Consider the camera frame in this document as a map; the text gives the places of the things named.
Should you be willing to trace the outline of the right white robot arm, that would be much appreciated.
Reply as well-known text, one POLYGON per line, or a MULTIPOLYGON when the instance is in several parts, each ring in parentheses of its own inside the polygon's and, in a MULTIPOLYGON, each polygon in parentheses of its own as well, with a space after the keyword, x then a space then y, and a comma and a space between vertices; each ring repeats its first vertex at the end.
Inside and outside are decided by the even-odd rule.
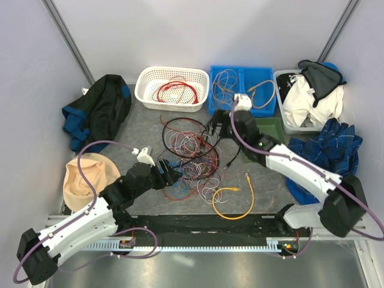
POLYGON ((323 226, 345 237, 365 214, 365 194, 360 180, 321 169, 292 152, 285 144, 259 131, 250 112, 216 110, 207 123, 210 131, 220 127, 220 137, 233 139, 245 156, 274 170, 308 190, 318 203, 286 205, 275 220, 276 232, 289 236, 296 229, 323 226))

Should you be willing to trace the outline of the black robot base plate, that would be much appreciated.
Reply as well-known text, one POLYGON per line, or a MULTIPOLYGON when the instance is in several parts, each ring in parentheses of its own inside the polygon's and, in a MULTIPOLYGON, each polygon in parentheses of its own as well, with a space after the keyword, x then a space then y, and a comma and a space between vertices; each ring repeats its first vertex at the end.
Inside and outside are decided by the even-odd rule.
POLYGON ((308 230, 296 230, 283 223, 280 216, 275 214, 250 214, 240 220, 230 221, 218 215, 139 215, 131 221, 118 227, 119 236, 133 236, 134 240, 148 238, 154 244, 152 235, 137 230, 127 231, 128 228, 147 228, 152 231, 157 240, 171 237, 191 237, 193 235, 219 235, 224 238, 287 238, 295 240, 297 236, 307 236, 308 230))

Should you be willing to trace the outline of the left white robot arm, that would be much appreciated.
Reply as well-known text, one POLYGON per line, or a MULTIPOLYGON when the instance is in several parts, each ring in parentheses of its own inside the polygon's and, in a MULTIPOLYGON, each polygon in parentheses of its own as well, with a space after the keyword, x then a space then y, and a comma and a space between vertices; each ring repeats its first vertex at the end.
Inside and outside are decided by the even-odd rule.
POLYGON ((39 232, 34 229, 23 232, 16 253, 19 264, 13 276, 14 283, 23 283, 17 277, 23 270, 24 281, 38 285, 53 276, 68 258, 93 242, 107 236, 127 235, 134 227, 127 208, 143 193, 171 186, 181 176, 181 172, 164 159, 158 166, 136 163, 97 198, 63 221, 39 232))

